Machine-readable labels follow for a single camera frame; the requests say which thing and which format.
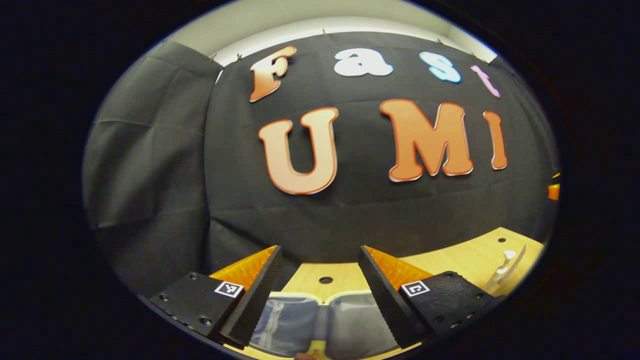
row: orange letter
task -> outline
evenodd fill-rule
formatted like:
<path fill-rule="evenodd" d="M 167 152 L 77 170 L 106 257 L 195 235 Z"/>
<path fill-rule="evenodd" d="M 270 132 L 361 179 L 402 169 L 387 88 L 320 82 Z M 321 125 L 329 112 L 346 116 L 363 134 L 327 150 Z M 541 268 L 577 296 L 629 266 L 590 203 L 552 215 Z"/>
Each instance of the orange letter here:
<path fill-rule="evenodd" d="M 256 102 L 278 90 L 280 80 L 274 80 L 273 73 L 277 76 L 283 76 L 284 73 L 287 72 L 288 64 L 285 56 L 293 56 L 295 53 L 295 47 L 287 46 L 253 64 L 251 69 L 249 69 L 253 71 L 254 84 L 253 93 L 249 97 L 250 102 Z"/>
<path fill-rule="evenodd" d="M 492 111 L 485 111 L 483 116 L 489 123 L 491 140 L 493 142 L 493 159 L 491 159 L 491 167 L 494 170 L 502 170 L 507 167 L 507 156 L 504 154 L 504 140 L 502 139 L 502 129 L 500 128 L 502 120 L 498 114 Z"/>
<path fill-rule="evenodd" d="M 389 171 L 391 181 L 411 181 L 422 176 L 422 166 L 415 161 L 416 149 L 431 176 L 440 170 L 445 149 L 447 161 L 443 171 L 446 175 L 464 175 L 474 169 L 469 158 L 462 107 L 442 103 L 433 127 L 411 100 L 387 100 L 380 105 L 380 111 L 391 118 L 396 136 L 396 165 Z"/>
<path fill-rule="evenodd" d="M 314 169 L 301 174 L 291 166 L 289 141 L 291 120 L 278 120 L 260 129 L 258 137 L 264 142 L 264 154 L 271 182 L 285 193 L 302 195 L 320 192 L 331 184 L 338 168 L 333 141 L 333 121 L 338 117 L 336 108 L 320 108 L 300 118 L 300 124 L 309 128 L 314 150 Z"/>

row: white wall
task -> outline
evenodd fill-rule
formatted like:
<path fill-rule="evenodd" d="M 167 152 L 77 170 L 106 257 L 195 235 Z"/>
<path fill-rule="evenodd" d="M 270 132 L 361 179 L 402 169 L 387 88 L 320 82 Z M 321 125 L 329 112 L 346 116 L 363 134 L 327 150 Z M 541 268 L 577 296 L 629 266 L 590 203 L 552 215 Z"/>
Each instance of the white wall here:
<path fill-rule="evenodd" d="M 473 53 L 477 58 L 490 62 L 497 56 L 489 47 L 456 26 L 451 26 L 448 36 L 467 53 Z"/>
<path fill-rule="evenodd" d="M 214 9 L 178 29 L 172 41 L 202 54 L 217 53 L 226 65 L 265 47 L 297 38 L 343 31 L 410 35 L 474 53 L 491 61 L 495 54 L 464 31 L 403 0 L 238 0 Z"/>
<path fill-rule="evenodd" d="M 237 60 L 237 54 L 248 56 L 266 47 L 281 44 L 282 42 L 313 35 L 322 35 L 322 29 L 324 29 L 327 34 L 347 33 L 351 31 L 378 31 L 382 33 L 410 35 L 432 41 L 440 39 L 440 41 L 448 46 L 464 51 L 462 47 L 447 37 L 412 25 L 370 17 L 323 17 L 320 19 L 294 22 L 244 38 L 216 51 L 214 59 L 219 64 L 226 66 Z"/>

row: orange object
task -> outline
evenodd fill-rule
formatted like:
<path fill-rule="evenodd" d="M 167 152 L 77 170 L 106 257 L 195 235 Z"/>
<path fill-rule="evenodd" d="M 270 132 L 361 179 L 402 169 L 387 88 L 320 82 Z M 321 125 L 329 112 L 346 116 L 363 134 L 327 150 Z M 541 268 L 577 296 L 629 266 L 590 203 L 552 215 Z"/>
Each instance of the orange object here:
<path fill-rule="evenodd" d="M 338 117 L 336 108 L 312 110 L 300 118 L 300 124 L 309 129 L 314 150 L 314 169 L 302 174 L 291 165 L 287 133 L 291 120 L 278 120 L 263 126 L 258 137 L 264 142 L 264 154 L 271 182 L 285 193 L 302 195 L 322 191 L 335 178 L 338 159 L 333 139 L 333 121 Z"/>
<path fill-rule="evenodd" d="M 296 53 L 296 47 L 287 46 L 266 58 L 253 64 L 250 71 L 253 71 L 253 92 L 249 97 L 250 102 L 256 102 L 261 98 L 278 90 L 280 80 L 274 80 L 273 74 L 283 76 L 287 72 L 287 58 Z"/>
<path fill-rule="evenodd" d="M 558 200 L 560 197 L 560 184 L 549 185 L 549 199 Z"/>
<path fill-rule="evenodd" d="M 277 245 L 274 245 L 268 249 L 256 252 L 224 269 L 214 272 L 209 275 L 209 277 L 242 285 L 244 286 L 244 290 L 248 291 L 276 247 Z"/>
<path fill-rule="evenodd" d="M 504 140 L 502 139 L 502 128 L 500 127 L 502 119 L 492 111 L 485 111 L 483 116 L 487 123 L 489 123 L 491 140 L 493 142 L 493 159 L 491 159 L 491 166 L 494 170 L 502 170 L 507 167 L 507 156 L 504 154 Z"/>
<path fill-rule="evenodd" d="M 396 138 L 396 165 L 389 171 L 391 181 L 413 181 L 422 176 L 424 170 L 416 161 L 416 149 L 431 176 L 440 170 L 445 151 L 447 161 L 442 170 L 448 176 L 465 175 L 474 169 L 461 106 L 443 102 L 433 126 L 411 100 L 387 100 L 380 104 L 380 111 L 391 119 Z"/>
<path fill-rule="evenodd" d="M 366 245 L 365 249 L 369 251 L 373 260 L 376 261 L 380 270 L 382 270 L 382 272 L 387 276 L 387 279 L 391 282 L 391 285 L 396 289 L 396 291 L 404 284 L 433 276 L 433 274 L 382 251 L 378 251 Z"/>

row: wooden table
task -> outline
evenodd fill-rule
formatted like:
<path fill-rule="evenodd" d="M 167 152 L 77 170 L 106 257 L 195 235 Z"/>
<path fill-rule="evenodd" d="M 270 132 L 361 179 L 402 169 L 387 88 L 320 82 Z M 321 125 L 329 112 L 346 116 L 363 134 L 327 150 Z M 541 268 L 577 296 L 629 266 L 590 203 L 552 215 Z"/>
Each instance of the wooden table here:
<path fill-rule="evenodd" d="M 504 238 L 506 241 L 498 241 L 500 238 Z M 504 262 L 503 252 L 512 250 L 516 253 L 516 256 L 520 255 L 520 251 L 525 244 L 527 245 L 527 250 L 520 264 L 514 270 L 513 275 L 505 284 L 491 291 L 493 296 L 498 296 L 511 292 L 528 274 L 543 251 L 543 245 L 541 243 L 503 227 L 499 227 L 496 230 L 457 245 L 425 252 L 423 254 L 406 256 L 401 259 L 432 274 L 440 274 L 445 271 L 457 272 L 472 284 L 482 288 L 498 266 L 501 266 Z M 331 277 L 333 278 L 333 282 L 330 284 L 321 284 L 319 282 L 321 277 Z M 304 263 L 298 268 L 298 271 L 282 291 L 271 294 L 276 297 L 301 295 L 302 297 L 315 298 L 320 304 L 328 304 L 330 299 L 337 295 L 352 291 L 370 291 L 358 263 Z M 250 347 L 246 347 L 242 351 L 236 348 L 231 349 L 257 359 L 291 359 L 290 357 L 277 357 L 265 354 Z M 367 358 L 367 360 L 384 359 L 409 349 L 410 348 L 393 350 L 385 354 Z"/>

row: pink letter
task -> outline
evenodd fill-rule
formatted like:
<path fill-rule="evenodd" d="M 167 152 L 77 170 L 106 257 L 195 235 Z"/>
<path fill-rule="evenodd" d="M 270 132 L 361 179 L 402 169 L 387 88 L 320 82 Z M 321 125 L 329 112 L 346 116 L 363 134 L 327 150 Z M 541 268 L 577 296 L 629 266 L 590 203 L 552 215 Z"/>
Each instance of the pink letter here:
<path fill-rule="evenodd" d="M 475 71 L 478 74 L 478 76 L 480 77 L 480 80 L 482 80 L 486 88 L 489 89 L 489 91 L 491 92 L 491 94 L 493 94 L 493 96 L 500 97 L 500 93 L 498 92 L 498 90 L 494 88 L 493 85 L 491 85 L 491 81 L 489 81 L 489 75 L 485 74 L 482 70 L 480 70 L 480 68 L 477 65 L 472 66 L 471 70 Z"/>

